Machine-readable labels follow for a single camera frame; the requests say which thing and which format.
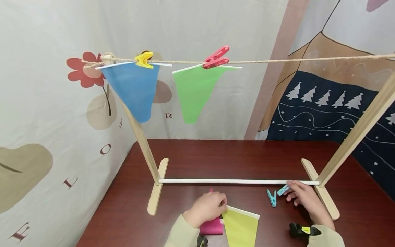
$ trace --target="green pennant flag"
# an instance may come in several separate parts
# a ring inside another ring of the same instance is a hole
[[[218,66],[206,70],[202,65],[196,65],[173,72],[185,123],[196,123],[203,106],[210,98],[215,83],[224,72],[236,69],[240,67]]]

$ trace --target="blue clothespin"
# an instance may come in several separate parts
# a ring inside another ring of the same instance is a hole
[[[269,190],[267,191],[267,195],[269,196],[270,203],[272,204],[272,207],[275,207],[277,205],[277,199],[276,199],[276,191],[274,191],[274,194],[271,195]]]
[[[284,194],[288,189],[289,189],[288,185],[285,185],[284,187],[282,187],[282,188],[277,192],[277,195],[281,196],[281,195]]]

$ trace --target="white crossbar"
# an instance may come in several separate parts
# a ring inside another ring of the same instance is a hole
[[[159,179],[160,183],[234,183],[251,185],[284,185],[288,180],[251,180],[251,179]],[[306,185],[319,185],[318,181],[300,181]]]

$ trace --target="wooden table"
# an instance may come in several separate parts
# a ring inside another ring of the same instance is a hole
[[[149,140],[156,163],[169,158],[166,178],[304,179],[300,162],[310,160],[318,172],[338,145],[318,141]],[[228,204],[260,215],[256,246],[305,246],[291,239],[288,224],[307,225],[308,213],[266,189],[278,185],[164,185],[156,216],[147,213],[153,180],[137,143],[104,196],[77,247],[153,246],[165,243],[178,215],[212,187],[226,193]],[[340,219],[336,230],[346,246],[393,246],[395,203],[352,158],[327,184]],[[213,238],[221,246],[224,236]]]

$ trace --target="sleeve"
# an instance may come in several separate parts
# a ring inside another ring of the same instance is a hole
[[[164,247],[196,247],[200,229],[193,228],[180,215],[170,230]]]
[[[318,236],[308,238],[307,247],[344,247],[342,236],[331,228],[322,225],[312,225],[321,231]]]

